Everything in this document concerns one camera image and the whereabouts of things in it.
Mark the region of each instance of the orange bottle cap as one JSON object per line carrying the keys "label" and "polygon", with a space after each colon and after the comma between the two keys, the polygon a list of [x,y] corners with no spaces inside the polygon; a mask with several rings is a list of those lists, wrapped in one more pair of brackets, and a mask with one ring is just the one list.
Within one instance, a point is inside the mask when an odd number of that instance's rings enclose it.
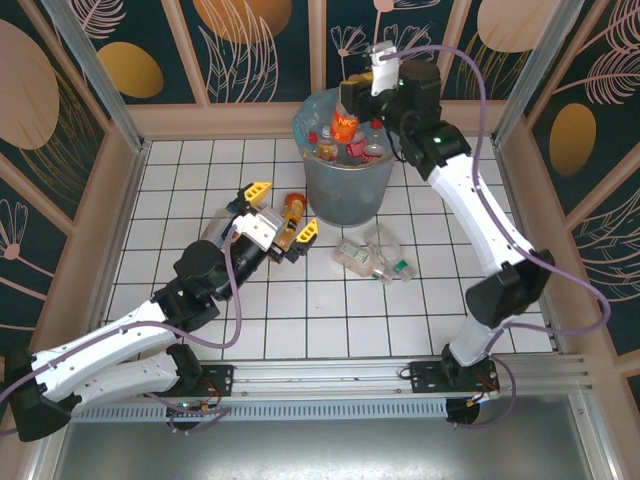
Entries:
{"label": "orange bottle cap", "polygon": [[284,204],[285,206],[289,205],[293,203],[295,200],[300,200],[300,202],[302,203],[302,206],[304,208],[307,208],[307,197],[305,197],[303,194],[298,192],[291,192],[287,194],[287,196],[284,198]]}

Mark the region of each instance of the decorative wallpaper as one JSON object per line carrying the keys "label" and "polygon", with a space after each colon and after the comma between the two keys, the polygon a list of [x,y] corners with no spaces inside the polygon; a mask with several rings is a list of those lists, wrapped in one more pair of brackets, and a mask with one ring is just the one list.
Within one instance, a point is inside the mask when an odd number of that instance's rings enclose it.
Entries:
{"label": "decorative wallpaper", "polygon": [[66,239],[0,179],[0,355],[29,345]]}
{"label": "decorative wallpaper", "polygon": [[69,5],[125,103],[195,102],[160,0],[69,0]]}
{"label": "decorative wallpaper", "polygon": [[587,276],[612,306],[618,355],[640,349],[640,170],[573,230]]}
{"label": "decorative wallpaper", "polygon": [[307,0],[180,0],[211,103],[311,93]]}
{"label": "decorative wallpaper", "polygon": [[567,48],[569,48],[569,45],[571,45],[571,42],[573,42],[573,39],[575,38],[576,33],[580,29],[582,22],[584,22],[584,19],[589,13],[589,10],[591,10],[591,7],[593,6],[594,1],[595,0],[584,0],[584,3],[582,4],[582,8],[580,9],[580,13],[578,14],[576,21],[573,23],[573,26],[571,26],[571,29],[569,30],[569,33],[567,34],[567,36],[564,37],[562,46],[556,53],[556,56],[553,62],[551,62],[551,65],[549,65],[549,68],[547,68],[547,71],[545,72],[544,77],[542,77],[542,79],[540,80],[538,87],[533,92],[533,95],[531,95],[531,99],[529,100],[529,103],[527,103],[527,106],[524,108],[525,115],[528,116],[529,113],[531,113],[531,110],[533,109],[535,104],[538,103],[538,99],[540,98],[542,91],[547,86],[547,81],[549,80],[549,77],[553,72],[555,72],[556,68],[558,67],[558,64],[560,63],[560,60],[562,60],[562,57],[564,57],[564,54],[566,53]]}
{"label": "decorative wallpaper", "polygon": [[[472,0],[458,48],[480,67],[488,99],[507,99],[559,1]],[[480,98],[475,76],[457,57],[442,98]]]}
{"label": "decorative wallpaper", "polygon": [[636,401],[638,411],[640,411],[640,375],[629,377],[627,378],[627,381],[629,382],[631,395],[633,395],[633,399]]}
{"label": "decorative wallpaper", "polygon": [[[327,88],[361,73],[367,47],[391,40],[399,50],[441,44],[452,0],[360,0],[327,2]],[[410,58],[437,60],[435,52]]]}
{"label": "decorative wallpaper", "polygon": [[640,141],[640,3],[609,3],[532,128],[565,213]]}
{"label": "decorative wallpaper", "polygon": [[104,131],[17,2],[0,45],[0,154],[74,218]]}

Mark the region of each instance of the metal plate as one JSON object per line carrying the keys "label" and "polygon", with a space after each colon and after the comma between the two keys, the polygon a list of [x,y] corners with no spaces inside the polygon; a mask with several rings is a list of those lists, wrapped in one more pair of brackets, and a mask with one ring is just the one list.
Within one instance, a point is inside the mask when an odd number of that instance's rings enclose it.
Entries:
{"label": "metal plate", "polygon": [[451,386],[445,376],[439,361],[412,362],[409,364],[411,388],[413,393],[456,393],[476,392],[487,390],[486,381],[493,389],[500,390],[498,374],[495,364],[489,360],[461,369],[455,386]]}
{"label": "metal plate", "polygon": [[189,393],[189,397],[209,397],[209,386],[207,381],[213,383],[221,397],[230,397],[233,389],[233,365],[202,365],[202,379],[196,387]]}

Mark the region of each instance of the bottle label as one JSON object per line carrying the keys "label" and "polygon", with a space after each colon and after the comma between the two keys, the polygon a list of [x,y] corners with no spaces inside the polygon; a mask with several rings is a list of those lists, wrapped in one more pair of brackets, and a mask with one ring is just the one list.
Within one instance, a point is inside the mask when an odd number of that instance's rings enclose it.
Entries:
{"label": "bottle label", "polygon": [[340,251],[362,265],[369,261],[369,254],[367,252],[360,250],[358,247],[354,247],[353,245],[349,245],[348,243],[343,244],[340,247]]}
{"label": "bottle label", "polygon": [[331,136],[338,142],[350,142],[358,131],[358,119],[345,117],[338,110],[333,114],[331,121]]}
{"label": "bottle label", "polygon": [[346,146],[347,154],[351,158],[361,157],[364,153],[364,147],[367,143],[367,137],[362,137],[362,140],[356,143],[350,143]]}
{"label": "bottle label", "polygon": [[316,155],[327,162],[335,162],[338,157],[337,145],[318,145]]}
{"label": "bottle label", "polygon": [[363,165],[367,165],[368,163],[373,162],[374,160],[376,160],[377,158],[380,158],[382,156],[382,154],[375,154],[375,153],[367,153],[364,152],[362,155],[362,164]]}
{"label": "bottle label", "polygon": [[404,260],[400,260],[398,263],[396,263],[396,266],[393,267],[393,271],[395,273],[400,273],[405,268],[407,268],[407,262],[405,262]]}

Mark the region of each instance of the dark green wallpaper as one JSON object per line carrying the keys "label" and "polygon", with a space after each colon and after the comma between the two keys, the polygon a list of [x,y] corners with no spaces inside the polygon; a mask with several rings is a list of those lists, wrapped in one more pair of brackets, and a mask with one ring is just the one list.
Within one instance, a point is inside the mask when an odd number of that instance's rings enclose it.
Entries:
{"label": "dark green wallpaper", "polygon": [[125,103],[195,102],[160,0],[71,0],[69,5]]}
{"label": "dark green wallpaper", "polygon": [[44,19],[47,21],[47,23],[49,24],[49,26],[51,27],[51,30],[55,33],[56,37],[58,37],[58,42],[62,44],[62,48],[64,48],[65,52],[67,53],[67,56],[69,57],[69,59],[71,60],[71,62],[74,64],[74,66],[76,67],[76,70],[78,71],[78,73],[80,73],[83,76],[84,82],[85,84],[89,87],[89,89],[91,90],[91,93],[93,94],[93,97],[96,99],[96,101],[98,102],[98,105],[100,105],[100,108],[102,109],[102,112],[105,114],[105,116],[108,119],[111,119],[111,114],[109,113],[109,111],[107,110],[107,108],[104,106],[104,104],[102,103],[102,100],[100,99],[100,96],[98,95],[98,93],[96,92],[95,88],[93,88],[93,85],[91,84],[91,82],[88,81],[88,79],[86,78],[86,76],[84,75],[83,71],[82,71],[82,67],[80,66],[80,64],[78,63],[78,61],[76,60],[76,58],[73,56],[73,54],[71,53],[71,50],[69,50],[69,47],[67,47],[67,43],[62,40],[62,38],[60,37],[60,34],[58,33],[58,31],[56,30],[55,26],[53,25],[53,22],[51,21],[51,17],[49,16],[49,14],[47,13],[47,10],[44,8],[44,6],[42,5],[42,2],[40,0],[35,0],[34,2],[36,4],[36,6],[40,9],[40,13],[42,13],[42,16],[44,17]]}
{"label": "dark green wallpaper", "polygon": [[640,348],[640,170],[573,230],[587,276],[611,302],[618,355]]}
{"label": "dark green wallpaper", "polygon": [[180,5],[212,103],[298,102],[309,96],[307,0]]}
{"label": "dark green wallpaper", "polygon": [[549,65],[549,68],[545,72],[544,77],[542,78],[542,80],[540,80],[538,87],[533,92],[533,95],[531,96],[529,103],[527,103],[527,106],[524,109],[525,115],[527,116],[529,115],[529,113],[531,112],[531,109],[533,109],[536,102],[538,101],[538,98],[540,98],[542,91],[547,86],[547,81],[549,80],[549,77],[553,74],[553,72],[555,72],[556,68],[558,67],[558,63],[560,63],[560,60],[566,53],[567,48],[569,47],[569,45],[571,45],[571,42],[573,41],[574,37],[576,36],[576,33],[578,32],[578,30],[580,29],[580,26],[582,25],[582,22],[584,22],[584,18],[589,13],[589,10],[591,10],[591,7],[593,6],[593,2],[594,0],[584,0],[584,3],[582,4],[582,8],[580,9],[580,13],[578,14],[578,18],[576,19],[573,26],[571,27],[571,30],[569,30],[569,33],[567,34],[567,36],[564,38],[564,41],[562,42],[562,46],[560,47],[560,49],[558,49],[558,52],[556,53],[555,58],[553,59],[553,62],[551,62],[551,65]]}
{"label": "dark green wallpaper", "polygon": [[0,179],[0,355],[27,347],[66,236]]}
{"label": "dark green wallpaper", "polygon": [[640,7],[610,2],[532,128],[565,213],[640,142]]}
{"label": "dark green wallpaper", "polygon": [[[327,88],[337,87],[349,75],[363,72],[366,67],[363,54],[376,41],[391,40],[400,50],[441,44],[452,6],[452,0],[329,0]],[[417,58],[436,61],[437,53],[428,52]]]}
{"label": "dark green wallpaper", "polygon": [[0,35],[0,154],[74,218],[104,131],[17,2]]}
{"label": "dark green wallpaper", "polygon": [[640,375],[629,377],[627,381],[629,382],[629,389],[631,390],[631,395],[633,395],[633,399],[636,401],[636,406],[640,411]]}

